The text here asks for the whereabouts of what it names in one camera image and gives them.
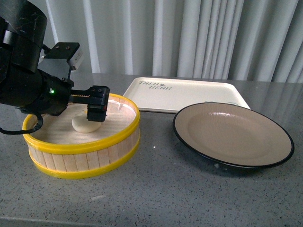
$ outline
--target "black-rimmed plate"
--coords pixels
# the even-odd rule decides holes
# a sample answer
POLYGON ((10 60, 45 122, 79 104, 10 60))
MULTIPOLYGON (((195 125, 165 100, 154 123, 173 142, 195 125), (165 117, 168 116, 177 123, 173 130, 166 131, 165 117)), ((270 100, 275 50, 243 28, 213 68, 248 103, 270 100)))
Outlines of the black-rimmed plate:
POLYGON ((294 153, 290 135, 255 111, 223 103, 187 106, 174 117, 177 137, 204 157, 245 168, 274 167, 294 153))

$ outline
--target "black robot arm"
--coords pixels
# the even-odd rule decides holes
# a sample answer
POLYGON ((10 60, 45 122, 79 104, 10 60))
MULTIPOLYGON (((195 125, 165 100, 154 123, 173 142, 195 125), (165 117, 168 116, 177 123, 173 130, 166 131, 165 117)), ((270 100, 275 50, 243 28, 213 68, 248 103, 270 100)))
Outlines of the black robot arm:
POLYGON ((87 119, 103 122, 106 117, 109 88, 92 86, 86 91, 72 90, 72 70, 83 56, 79 43, 57 43, 52 49, 43 45, 47 19, 26 0, 0 0, 0 103, 35 114, 40 121, 28 131, 38 130, 41 114, 58 116, 68 102, 88 104, 87 119), (44 59, 40 64, 40 52, 44 59))

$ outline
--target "yellow band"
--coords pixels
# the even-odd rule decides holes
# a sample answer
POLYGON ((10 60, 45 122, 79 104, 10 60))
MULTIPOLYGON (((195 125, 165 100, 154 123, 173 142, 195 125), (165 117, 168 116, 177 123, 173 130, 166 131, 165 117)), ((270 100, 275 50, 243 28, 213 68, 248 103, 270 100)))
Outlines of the yellow band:
POLYGON ((48 175, 54 176, 54 177, 65 178, 65 179, 82 179, 82 178, 88 178, 88 177, 93 177, 93 176, 97 176, 100 174, 104 174, 104 173, 107 173, 107 172, 121 166, 134 155, 134 153, 136 152, 136 150, 139 147, 139 141, 140 141, 140 134, 139 134, 139 138, 136 142, 136 145, 130 150, 130 152, 128 152, 126 155, 124 155, 117 161, 115 161, 111 164, 108 164, 106 166, 102 166, 100 168, 86 170, 86 171, 79 171, 79 172, 62 172, 62 171, 51 170, 51 169, 45 168, 44 166, 37 163, 33 159, 33 157, 31 156, 30 153, 29 153, 29 155, 30 155, 31 159, 33 160, 35 166, 45 174, 48 174, 48 175))
MULTIPOLYGON (((132 100, 116 94, 110 94, 110 96, 127 100, 135 107, 134 110, 136 113, 135 119, 133 120, 133 122, 130 123, 130 125, 128 125, 125 129, 121 130, 120 132, 112 136, 97 141, 81 143, 81 144, 52 144, 52 143, 47 143, 37 140, 30 134, 23 134, 23 137, 30 146, 46 153, 58 154, 58 155, 83 154, 95 150, 102 150, 110 146, 113 146, 114 144, 117 144, 118 142, 126 139, 129 135, 131 135, 136 130, 136 128, 139 126, 140 112, 137 105, 132 100)), ((23 130, 27 130, 27 125, 31 117, 34 116, 28 115, 25 118, 22 126, 23 130)))

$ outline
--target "gray countertop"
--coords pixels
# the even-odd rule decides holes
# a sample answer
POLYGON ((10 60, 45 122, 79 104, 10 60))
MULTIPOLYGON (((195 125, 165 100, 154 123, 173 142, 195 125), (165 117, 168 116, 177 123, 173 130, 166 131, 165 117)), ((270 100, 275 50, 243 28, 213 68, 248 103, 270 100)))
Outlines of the gray countertop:
MULTIPOLYGON (((136 76, 74 73, 76 89, 105 85, 122 95, 136 76)), ((135 155, 106 174, 66 180, 34 166, 22 136, 0 134, 0 226, 303 226, 303 85, 233 84, 252 110, 292 136, 293 157, 258 171, 217 164, 189 150, 174 114, 141 112, 135 155)), ((0 127, 24 114, 0 105, 0 127)))

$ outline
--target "white tray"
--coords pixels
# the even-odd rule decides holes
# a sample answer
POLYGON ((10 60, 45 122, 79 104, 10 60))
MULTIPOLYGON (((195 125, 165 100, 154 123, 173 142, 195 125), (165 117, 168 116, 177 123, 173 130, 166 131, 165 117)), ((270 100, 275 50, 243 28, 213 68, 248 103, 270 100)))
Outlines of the white tray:
POLYGON ((227 83, 139 77, 124 93, 139 110, 177 113, 186 106, 204 103, 229 103, 250 109, 237 89, 227 83))

